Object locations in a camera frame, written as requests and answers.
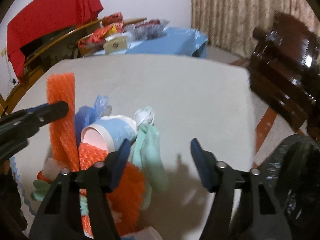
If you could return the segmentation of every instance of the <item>orange foam net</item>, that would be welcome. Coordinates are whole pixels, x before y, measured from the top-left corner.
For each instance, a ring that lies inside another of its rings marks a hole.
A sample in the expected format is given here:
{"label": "orange foam net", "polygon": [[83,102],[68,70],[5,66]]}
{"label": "orange foam net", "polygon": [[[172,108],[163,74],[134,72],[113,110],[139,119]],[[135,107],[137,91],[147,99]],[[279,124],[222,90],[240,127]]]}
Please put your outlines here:
{"label": "orange foam net", "polygon": [[[86,170],[94,163],[104,161],[108,152],[96,148],[87,143],[79,146],[79,159],[81,170]],[[119,184],[112,193],[106,194],[112,203],[112,209],[122,214],[121,222],[116,223],[116,228],[120,236],[132,233],[138,223],[139,210],[143,201],[145,178],[138,167],[127,163]],[[84,230],[92,236],[90,220],[88,216],[82,217]]]}
{"label": "orange foam net", "polygon": [[65,101],[69,111],[66,117],[50,123],[50,142],[53,158],[79,171],[79,157],[75,137],[75,76],[73,73],[55,74],[47,78],[49,104]]}

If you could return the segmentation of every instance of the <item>blue paper cup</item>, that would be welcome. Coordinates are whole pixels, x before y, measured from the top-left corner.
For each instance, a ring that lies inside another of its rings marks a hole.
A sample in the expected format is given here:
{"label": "blue paper cup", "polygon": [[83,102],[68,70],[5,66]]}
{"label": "blue paper cup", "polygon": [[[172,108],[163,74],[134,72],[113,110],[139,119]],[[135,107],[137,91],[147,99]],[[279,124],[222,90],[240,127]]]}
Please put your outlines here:
{"label": "blue paper cup", "polygon": [[124,139],[132,141],[136,136],[137,125],[130,117],[104,116],[82,130],[81,142],[110,153],[119,150]]}

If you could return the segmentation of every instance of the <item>beige curtain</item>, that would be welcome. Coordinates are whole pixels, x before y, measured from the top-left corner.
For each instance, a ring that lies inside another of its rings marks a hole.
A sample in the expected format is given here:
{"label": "beige curtain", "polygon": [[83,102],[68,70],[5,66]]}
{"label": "beige curtain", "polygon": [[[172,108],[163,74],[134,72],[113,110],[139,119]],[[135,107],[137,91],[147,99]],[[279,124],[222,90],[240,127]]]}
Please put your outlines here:
{"label": "beige curtain", "polygon": [[213,46],[250,57],[256,26],[269,29],[275,10],[295,16],[320,36],[320,23],[306,0],[192,0],[192,27]]}

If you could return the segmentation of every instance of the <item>light blue paper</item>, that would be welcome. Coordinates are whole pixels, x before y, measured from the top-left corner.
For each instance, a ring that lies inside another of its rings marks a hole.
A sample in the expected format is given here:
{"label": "light blue paper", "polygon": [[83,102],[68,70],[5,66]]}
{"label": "light blue paper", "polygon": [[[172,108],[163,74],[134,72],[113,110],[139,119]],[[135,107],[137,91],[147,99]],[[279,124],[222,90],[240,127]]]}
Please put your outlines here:
{"label": "light blue paper", "polygon": [[199,30],[170,27],[163,31],[161,37],[129,48],[126,54],[170,54],[206,58],[206,43],[207,36]]}

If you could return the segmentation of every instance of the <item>floor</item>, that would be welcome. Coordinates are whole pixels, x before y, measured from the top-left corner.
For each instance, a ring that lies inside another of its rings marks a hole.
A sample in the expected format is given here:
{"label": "floor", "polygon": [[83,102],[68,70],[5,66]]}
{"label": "floor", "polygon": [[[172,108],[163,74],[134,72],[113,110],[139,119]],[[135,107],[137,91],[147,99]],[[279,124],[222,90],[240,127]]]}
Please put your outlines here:
{"label": "floor", "polygon": [[[247,64],[246,61],[238,56],[212,46],[207,48],[207,59],[237,66],[245,66]],[[295,132],[283,117],[276,114],[255,93],[251,93],[257,136],[254,166],[259,166],[284,138],[295,134]],[[307,134],[306,123],[300,128],[300,133]]]}

